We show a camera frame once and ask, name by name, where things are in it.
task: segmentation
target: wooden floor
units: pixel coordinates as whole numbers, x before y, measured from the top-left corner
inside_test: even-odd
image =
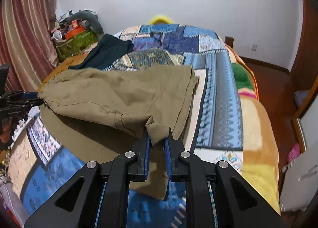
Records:
[[[296,137],[290,121],[296,112],[291,78],[288,74],[279,70],[252,63],[246,64],[254,72],[259,89],[260,102],[268,113],[277,143],[279,151],[278,188],[279,193],[281,193],[284,181],[281,168],[287,164],[287,155],[296,143]],[[291,227],[294,215],[283,213],[282,217],[286,221],[287,227]]]

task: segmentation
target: orange container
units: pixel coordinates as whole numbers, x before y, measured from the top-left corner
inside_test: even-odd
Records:
[[[71,37],[80,34],[81,32],[83,32],[85,30],[84,27],[78,27],[77,29],[74,30],[70,30],[68,33],[65,34],[65,38],[66,39],[70,39]]]

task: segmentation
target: power socket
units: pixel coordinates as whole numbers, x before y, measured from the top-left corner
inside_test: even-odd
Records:
[[[256,51],[257,45],[253,44],[251,50]]]

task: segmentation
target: striped curtain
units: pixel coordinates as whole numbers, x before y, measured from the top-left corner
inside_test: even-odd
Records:
[[[11,65],[6,90],[35,91],[58,62],[50,41],[56,0],[2,0],[0,64]]]

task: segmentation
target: green patch on blanket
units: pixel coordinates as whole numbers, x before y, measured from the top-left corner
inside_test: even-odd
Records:
[[[249,88],[254,90],[252,78],[249,72],[243,66],[237,63],[232,63],[232,69],[237,89]]]

